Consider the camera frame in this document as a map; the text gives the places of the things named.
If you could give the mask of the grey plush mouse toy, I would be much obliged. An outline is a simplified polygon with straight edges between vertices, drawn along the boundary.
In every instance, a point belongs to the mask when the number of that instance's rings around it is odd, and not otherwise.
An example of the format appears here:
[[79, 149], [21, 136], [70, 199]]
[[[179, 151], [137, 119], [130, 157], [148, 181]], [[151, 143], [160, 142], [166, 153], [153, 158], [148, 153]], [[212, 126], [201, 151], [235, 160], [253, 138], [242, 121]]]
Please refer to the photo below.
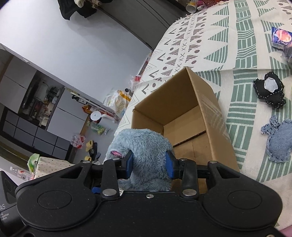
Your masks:
[[109, 145], [104, 160], [125, 158], [133, 153], [133, 171], [129, 179], [120, 178], [125, 191], [169, 191], [172, 180], [166, 170], [167, 151], [173, 151], [168, 139], [149, 129], [124, 129]]

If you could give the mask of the blue denim fabric toy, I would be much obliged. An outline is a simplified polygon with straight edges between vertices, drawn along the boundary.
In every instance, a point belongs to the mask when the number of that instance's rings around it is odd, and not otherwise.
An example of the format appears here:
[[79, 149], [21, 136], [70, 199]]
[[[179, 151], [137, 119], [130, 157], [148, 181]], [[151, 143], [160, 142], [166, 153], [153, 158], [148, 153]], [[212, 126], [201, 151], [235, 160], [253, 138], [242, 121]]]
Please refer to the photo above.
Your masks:
[[288, 162], [291, 157], [291, 119], [281, 123], [276, 115], [271, 116], [269, 123], [262, 126], [261, 133], [267, 134], [266, 152], [269, 160], [275, 163]]

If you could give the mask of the black fabric pouch toy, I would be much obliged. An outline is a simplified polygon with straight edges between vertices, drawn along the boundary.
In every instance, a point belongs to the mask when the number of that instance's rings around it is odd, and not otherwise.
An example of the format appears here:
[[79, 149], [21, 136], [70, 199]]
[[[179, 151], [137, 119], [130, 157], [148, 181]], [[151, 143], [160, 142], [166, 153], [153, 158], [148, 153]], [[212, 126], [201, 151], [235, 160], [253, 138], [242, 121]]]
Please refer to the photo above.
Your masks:
[[286, 103], [284, 84], [274, 72], [265, 74], [264, 79], [253, 81], [253, 88], [258, 99], [264, 100], [274, 108], [281, 108]]

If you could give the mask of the blue tissue packet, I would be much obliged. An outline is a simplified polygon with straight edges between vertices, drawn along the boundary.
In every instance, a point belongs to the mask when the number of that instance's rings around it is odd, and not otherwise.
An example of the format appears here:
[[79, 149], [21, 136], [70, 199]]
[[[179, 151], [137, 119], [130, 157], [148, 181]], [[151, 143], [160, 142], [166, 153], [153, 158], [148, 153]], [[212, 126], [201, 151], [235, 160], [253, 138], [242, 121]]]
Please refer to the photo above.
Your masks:
[[272, 47], [277, 49], [284, 49], [284, 47], [291, 45], [291, 32], [281, 28], [272, 27], [271, 33]]

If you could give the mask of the black items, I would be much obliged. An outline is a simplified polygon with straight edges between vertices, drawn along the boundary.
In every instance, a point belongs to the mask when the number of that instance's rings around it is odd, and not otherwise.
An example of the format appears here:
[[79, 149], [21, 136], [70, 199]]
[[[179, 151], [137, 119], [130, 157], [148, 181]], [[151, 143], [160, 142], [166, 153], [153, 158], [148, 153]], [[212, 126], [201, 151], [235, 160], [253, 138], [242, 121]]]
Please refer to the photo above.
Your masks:
[[292, 61], [292, 46], [287, 45], [283, 49], [283, 56], [287, 63], [291, 63]]

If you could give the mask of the white electric kettle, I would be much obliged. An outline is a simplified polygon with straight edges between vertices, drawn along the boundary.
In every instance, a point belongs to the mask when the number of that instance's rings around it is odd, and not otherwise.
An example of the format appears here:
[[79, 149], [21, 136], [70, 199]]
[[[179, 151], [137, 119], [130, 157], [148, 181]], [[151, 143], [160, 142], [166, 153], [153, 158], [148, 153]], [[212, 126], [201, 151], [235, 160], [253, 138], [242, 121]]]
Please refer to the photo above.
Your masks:
[[91, 121], [93, 121], [95, 123], [99, 123], [101, 121], [101, 119], [106, 118], [106, 116], [107, 116], [107, 114], [102, 114], [99, 111], [95, 111], [95, 112], [92, 112], [90, 114], [90, 119], [91, 119]]

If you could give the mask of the brown cardboard box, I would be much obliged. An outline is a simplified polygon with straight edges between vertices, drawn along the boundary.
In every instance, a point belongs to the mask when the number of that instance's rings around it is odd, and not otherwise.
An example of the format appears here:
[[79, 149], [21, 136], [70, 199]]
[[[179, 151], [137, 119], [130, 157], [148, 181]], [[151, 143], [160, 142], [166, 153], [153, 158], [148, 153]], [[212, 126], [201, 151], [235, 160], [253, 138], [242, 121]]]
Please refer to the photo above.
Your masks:
[[198, 165], [214, 160], [218, 181], [207, 180], [199, 188], [219, 194], [227, 190], [226, 168], [239, 170], [236, 155], [217, 98], [211, 86], [185, 67], [133, 109], [133, 129], [150, 129], [168, 139], [175, 158]]

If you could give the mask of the dotted tablecloth table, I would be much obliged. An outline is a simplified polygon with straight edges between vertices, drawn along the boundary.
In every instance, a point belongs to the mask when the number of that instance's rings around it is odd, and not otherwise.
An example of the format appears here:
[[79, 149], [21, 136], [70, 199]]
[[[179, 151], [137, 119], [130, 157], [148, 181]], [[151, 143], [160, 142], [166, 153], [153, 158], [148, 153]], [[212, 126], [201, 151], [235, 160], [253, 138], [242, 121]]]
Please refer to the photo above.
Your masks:
[[71, 167], [73, 164], [66, 160], [46, 158], [41, 157], [39, 154], [32, 154], [28, 159], [27, 166], [31, 174], [30, 180], [33, 180]]

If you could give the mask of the yellow white bag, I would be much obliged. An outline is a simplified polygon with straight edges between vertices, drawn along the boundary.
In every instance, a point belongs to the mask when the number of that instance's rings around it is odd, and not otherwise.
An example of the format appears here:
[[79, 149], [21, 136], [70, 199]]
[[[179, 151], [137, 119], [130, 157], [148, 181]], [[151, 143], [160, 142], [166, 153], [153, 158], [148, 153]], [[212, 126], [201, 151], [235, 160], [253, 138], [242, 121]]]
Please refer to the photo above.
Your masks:
[[103, 104], [113, 110], [116, 116], [121, 119], [126, 112], [131, 99], [132, 97], [128, 93], [112, 89], [109, 94], [106, 95]]

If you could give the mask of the patterned cream green blanket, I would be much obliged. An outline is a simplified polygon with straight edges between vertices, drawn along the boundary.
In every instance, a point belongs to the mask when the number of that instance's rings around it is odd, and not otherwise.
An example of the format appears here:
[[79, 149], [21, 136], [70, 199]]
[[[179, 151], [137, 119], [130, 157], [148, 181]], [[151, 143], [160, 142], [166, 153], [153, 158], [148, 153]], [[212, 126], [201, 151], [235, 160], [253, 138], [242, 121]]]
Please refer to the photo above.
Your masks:
[[[227, 1], [176, 21], [153, 51], [117, 129], [130, 128], [134, 106], [189, 67], [217, 97], [240, 171], [280, 195], [276, 226], [282, 230], [291, 225], [291, 161], [270, 161], [260, 131], [271, 116], [291, 118], [291, 66], [272, 46], [273, 27], [291, 30], [291, 1]], [[253, 88], [270, 71], [285, 86], [280, 109], [258, 99]]]

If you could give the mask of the hanging dark clothes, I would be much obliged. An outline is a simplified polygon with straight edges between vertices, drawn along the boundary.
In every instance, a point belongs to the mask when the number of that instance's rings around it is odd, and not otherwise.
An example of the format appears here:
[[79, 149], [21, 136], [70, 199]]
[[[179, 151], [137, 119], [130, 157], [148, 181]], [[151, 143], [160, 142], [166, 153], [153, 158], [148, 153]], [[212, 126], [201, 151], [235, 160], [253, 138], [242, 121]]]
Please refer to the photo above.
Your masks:
[[99, 6], [111, 3], [112, 0], [85, 1], [85, 0], [58, 0], [59, 9], [65, 20], [77, 12], [84, 18], [88, 18], [97, 12]]

